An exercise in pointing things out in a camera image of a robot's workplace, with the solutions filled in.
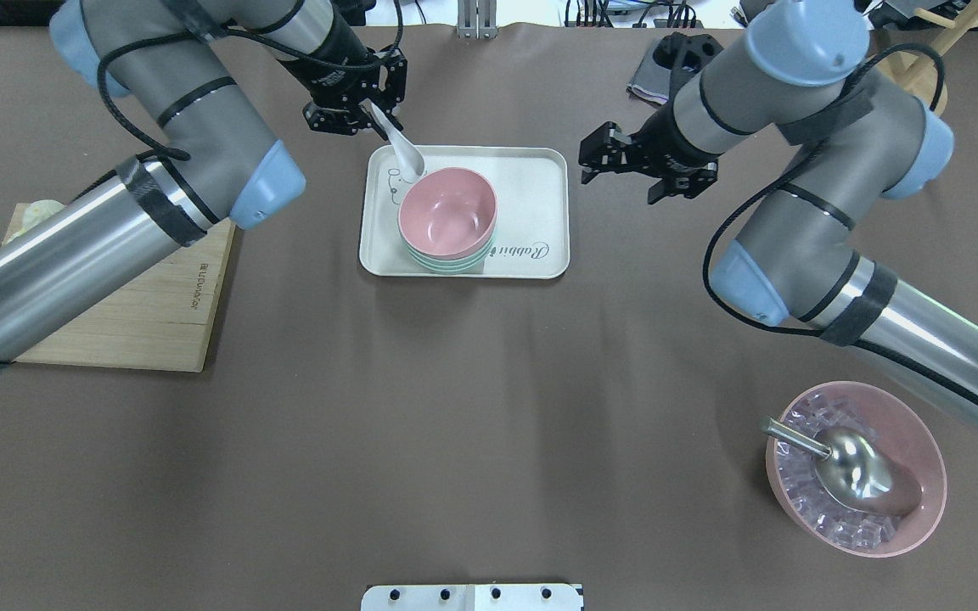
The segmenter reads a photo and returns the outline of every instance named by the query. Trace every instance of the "stacked bowls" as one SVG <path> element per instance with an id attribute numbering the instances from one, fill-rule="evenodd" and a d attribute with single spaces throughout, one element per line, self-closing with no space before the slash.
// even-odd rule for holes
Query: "stacked bowls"
<path id="1" fill-rule="evenodd" d="M 410 255 L 438 274 L 459 274 L 489 255 L 497 227 L 497 194 L 477 171 L 445 167 L 407 191 L 399 233 Z"/>

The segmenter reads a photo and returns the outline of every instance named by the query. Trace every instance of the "white spoon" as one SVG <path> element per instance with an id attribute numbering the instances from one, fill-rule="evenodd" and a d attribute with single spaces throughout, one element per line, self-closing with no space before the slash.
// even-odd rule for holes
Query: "white spoon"
<path id="1" fill-rule="evenodd" d="M 391 123 L 391 119 L 385 115 L 384 111 L 381 111 L 372 102 L 368 102 L 368 105 L 372 108 L 372 116 L 375 117 L 376 123 L 384 128 L 391 146 L 395 147 L 395 156 L 399 160 L 399 173 L 403 181 L 410 182 L 410 184 L 417 182 L 418 178 L 424 174 L 424 156 L 413 146 L 410 140 L 407 140 L 407 137 L 402 135 L 402 132 L 399 132 L 399 128 Z"/>

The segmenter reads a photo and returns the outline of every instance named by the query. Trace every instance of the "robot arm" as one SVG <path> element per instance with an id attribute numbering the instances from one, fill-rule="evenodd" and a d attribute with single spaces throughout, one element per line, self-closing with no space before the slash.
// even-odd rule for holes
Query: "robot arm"
<path id="1" fill-rule="evenodd" d="M 69 0 L 51 35 L 102 94 L 138 98 L 168 146 L 120 163 L 0 250 L 0 372 L 219 221 L 250 228 L 302 193 L 296 163 L 206 43 L 271 43 L 309 89 L 306 118 L 319 131 L 376 128 L 362 105 L 391 115 L 403 97 L 400 52 L 366 49 L 329 0 Z"/>
<path id="2" fill-rule="evenodd" d="M 978 427 L 978 327 L 846 243 L 877 198 L 915 193 L 953 146 L 926 104 L 857 70 L 867 42 L 851 3 L 780 1 L 640 132 L 622 137 L 603 126 L 587 137 L 585 182 L 632 159 L 663 178 L 649 194 L 653 204 L 703 190 L 718 156 L 768 124 L 807 143 L 763 191 L 707 288 L 754 326 L 799 318 L 810 335 L 868 355 Z"/>

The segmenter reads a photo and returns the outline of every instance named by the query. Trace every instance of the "small pink bowl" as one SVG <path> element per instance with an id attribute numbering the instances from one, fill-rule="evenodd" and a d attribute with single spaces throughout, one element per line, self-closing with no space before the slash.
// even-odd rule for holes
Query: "small pink bowl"
<path id="1" fill-rule="evenodd" d="M 871 429 L 878 433 L 874 447 L 891 457 L 893 461 L 911 469 L 916 479 L 923 485 L 923 501 L 912 513 L 901 519 L 896 527 L 896 534 L 891 541 L 882 542 L 874 549 L 847 549 L 833 541 L 828 541 L 810 525 L 791 506 L 791 499 L 784 491 L 776 471 L 776 440 L 769 438 L 765 451 L 765 464 L 768 471 L 768 483 L 776 494 L 780 507 L 791 516 L 802 529 L 820 541 L 825 541 L 840 550 L 870 558 L 888 558 L 900 556 L 901 553 L 911 552 L 927 541 L 934 533 L 942 519 L 942 511 L 946 509 L 947 479 L 946 464 L 942 463 L 942 453 L 935 443 L 935 437 L 927 429 L 927 425 L 919 420 L 911 407 L 889 392 L 880 388 L 858 382 L 829 382 L 812 387 L 803 392 L 791 405 L 780 414 L 779 420 L 787 417 L 792 407 L 815 392 L 825 392 L 830 398 L 846 397 L 858 407 L 858 415 Z"/>
<path id="2" fill-rule="evenodd" d="M 445 167 L 407 191 L 399 205 L 399 233 L 411 248 L 432 259 L 473 255 L 497 224 L 497 194 L 477 171 Z"/>

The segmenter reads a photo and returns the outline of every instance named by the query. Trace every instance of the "ladle handle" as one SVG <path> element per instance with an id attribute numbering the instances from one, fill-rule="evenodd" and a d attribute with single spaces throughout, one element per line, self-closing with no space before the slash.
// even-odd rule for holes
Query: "ladle handle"
<path id="1" fill-rule="evenodd" d="M 795 446 L 795 448 L 810 452 L 815 457 L 819 457 L 819 459 L 827 459 L 832 452 L 822 442 L 815 440 L 813 437 L 807 437 L 806 434 L 799 433 L 798 430 L 792 429 L 790 426 L 777 422 L 772 418 L 764 418 L 761 421 L 761 430 L 765 434 L 770 434 L 772 437 L 777 438 L 777 440 L 787 441 L 788 444 Z"/>

